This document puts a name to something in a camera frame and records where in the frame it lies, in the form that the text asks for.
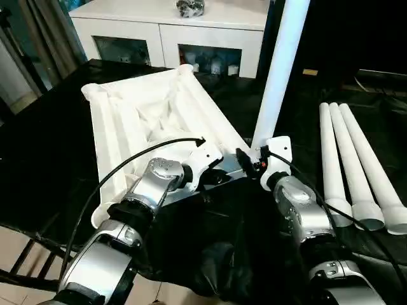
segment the black fabric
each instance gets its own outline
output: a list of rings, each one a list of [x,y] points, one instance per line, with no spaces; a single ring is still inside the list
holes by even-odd
[[[65,245],[84,202],[98,183],[90,107],[80,88],[87,83],[159,71],[164,69],[91,60],[0,127],[0,224],[38,236],[57,214],[51,228],[40,237]],[[205,74],[197,74],[197,78],[249,142],[264,83]],[[290,83],[275,135],[291,137],[293,163],[320,192],[318,106],[322,100],[350,104],[405,204],[405,104],[379,94],[321,90],[313,79]],[[90,215],[98,204],[95,197],[79,227],[76,248],[93,233]],[[184,285],[202,295],[220,295],[239,303],[279,295],[284,298],[276,299],[277,304],[278,300],[281,304],[306,304],[307,285],[299,255],[291,240],[279,234],[280,225],[271,194],[258,182],[229,182],[163,208],[148,233],[137,266],[147,278]],[[380,260],[385,259],[383,254],[362,231],[354,227],[340,231],[349,249],[365,255],[360,266],[391,299],[398,281],[391,267]],[[391,236],[385,230],[375,234],[397,261],[407,265],[405,236]]]

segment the black cable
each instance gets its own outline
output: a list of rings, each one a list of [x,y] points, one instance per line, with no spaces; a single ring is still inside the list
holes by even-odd
[[[160,294],[160,290],[161,290],[161,286],[162,286],[162,285],[163,285],[163,282],[161,281],[161,282],[160,282],[160,286],[158,287],[158,290],[157,290],[157,294],[155,295],[155,300],[154,300],[153,303],[159,302],[159,301],[158,301],[158,295]]]
[[[204,139],[198,139],[198,138],[184,138],[184,139],[175,139],[175,140],[169,140],[169,141],[165,141],[162,143],[159,143],[157,145],[151,146],[137,154],[135,154],[134,156],[131,156],[129,159],[126,159],[125,161],[121,162],[114,170],[112,170],[110,173],[108,173],[97,185],[97,187],[93,190],[93,192],[90,194],[90,196],[88,197],[86,203],[83,205],[82,211],[79,214],[79,217],[75,223],[74,229],[72,231],[71,237],[68,241],[68,244],[66,246],[66,252],[65,252],[65,256],[64,256],[64,260],[62,261],[62,267],[61,267],[61,272],[60,272],[60,276],[59,276],[59,280],[62,281],[62,277],[64,276],[66,267],[68,265],[68,260],[70,258],[70,254],[71,254],[71,250],[72,250],[72,246],[74,243],[74,239],[75,239],[75,235],[76,235],[76,231],[78,230],[79,224],[81,222],[81,219],[83,217],[83,214],[85,213],[86,208],[88,207],[88,205],[90,204],[90,201],[92,199],[93,196],[95,196],[95,194],[99,191],[99,189],[106,183],[106,181],[108,181],[116,172],[118,172],[121,168],[123,168],[126,164],[130,163],[131,161],[133,161],[134,159],[142,156],[143,154],[149,153],[150,151],[154,151],[155,149],[158,149],[162,146],[166,146],[169,144],[173,144],[173,143],[177,143],[177,142],[196,142],[197,146],[200,146],[201,144],[203,144],[205,142]]]
[[[324,200],[324,198],[321,196],[321,194],[316,190],[314,185],[310,182],[310,180],[307,178],[307,176],[299,170],[295,165],[293,165],[290,161],[284,159],[282,156],[279,156],[278,154],[275,154],[273,152],[269,152],[270,156],[273,156],[274,158],[277,158],[290,166],[293,170],[295,170],[301,177],[302,180],[304,180],[308,186],[314,191],[315,195],[319,199],[319,201],[322,203],[322,206],[325,208],[325,210],[332,210],[339,215],[343,216],[344,218],[351,220],[354,224],[357,224],[359,227],[361,227],[364,231],[367,232],[369,237],[376,243],[376,245],[380,248],[380,250],[385,254],[385,256],[388,258],[389,262],[392,264],[392,267],[394,271],[397,274],[397,277],[399,278],[400,284],[401,284],[401,289],[404,293],[407,292],[407,281],[406,278],[404,277],[403,272],[401,271],[399,264],[396,262],[396,260],[393,258],[392,254],[389,252],[389,250],[386,248],[386,246],[374,235],[362,222],[354,219],[353,217],[343,213],[342,211],[338,210],[337,208],[332,207],[331,205],[327,204]]]

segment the chair leg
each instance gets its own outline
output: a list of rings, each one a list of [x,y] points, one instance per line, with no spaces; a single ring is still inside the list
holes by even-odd
[[[59,248],[58,246],[48,243],[44,240],[41,240],[39,238],[35,239],[36,243],[39,243],[41,246],[43,246],[44,248],[46,248],[47,250],[49,250],[52,253],[55,253],[57,256],[59,256],[61,259],[63,259],[65,257],[65,251],[63,251],[61,248]]]
[[[45,279],[45,276],[48,273],[48,271],[50,270],[51,265],[52,265],[53,261],[55,260],[56,256],[57,255],[55,253],[52,253],[52,252],[49,254],[49,256],[46,259],[46,261],[44,263],[44,266],[41,268],[41,271],[39,272],[37,278],[39,278],[40,280]]]
[[[0,282],[27,288],[56,292],[58,291],[58,280],[42,280],[30,276],[10,274],[0,269]]]
[[[16,260],[16,262],[14,263],[14,266],[12,267],[10,273],[12,275],[16,275],[18,273],[18,270],[21,268],[22,264],[24,263],[25,259],[27,258],[27,256],[29,255],[32,246],[34,246],[34,240],[30,239],[28,241],[28,243],[26,244],[26,246],[24,247],[24,249],[22,250],[20,256],[18,257],[18,259]]]

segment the white pole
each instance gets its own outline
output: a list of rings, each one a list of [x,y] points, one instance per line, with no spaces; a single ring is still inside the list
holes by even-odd
[[[254,131],[251,146],[252,158],[258,157],[259,148],[265,146],[266,140],[273,137],[309,4],[310,0],[286,0],[284,5],[263,101]]]
[[[388,232],[396,235],[407,234],[407,208],[401,203],[349,106],[342,104],[340,110],[377,202],[382,208]]]
[[[319,106],[319,121],[321,129],[322,172],[324,177],[325,201],[332,207],[352,216],[352,208],[346,201],[338,152],[336,151],[331,113],[329,112],[329,106],[327,103],[322,103]],[[332,212],[332,216],[338,227],[347,227],[352,224],[350,220],[336,212]]]
[[[370,191],[338,104],[332,103],[329,110],[331,111],[336,141],[338,142],[350,197],[352,198],[353,216],[368,227],[369,230],[379,230],[384,227],[383,214]]]

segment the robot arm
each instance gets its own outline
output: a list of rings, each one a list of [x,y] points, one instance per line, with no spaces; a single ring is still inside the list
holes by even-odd
[[[112,205],[105,220],[74,258],[50,303],[124,304],[137,268],[137,255],[147,231],[167,193],[176,189],[194,192],[201,174],[222,160],[217,147],[208,142],[194,150],[181,164],[152,159],[133,188],[119,204]]]
[[[288,165],[270,156],[270,151],[291,161],[289,137],[268,139],[261,148],[256,168],[261,173],[261,185],[273,193],[287,221],[287,233],[298,246],[309,274],[314,304],[384,305],[352,261],[352,253],[337,243],[328,215],[317,204],[315,193],[291,176]]]

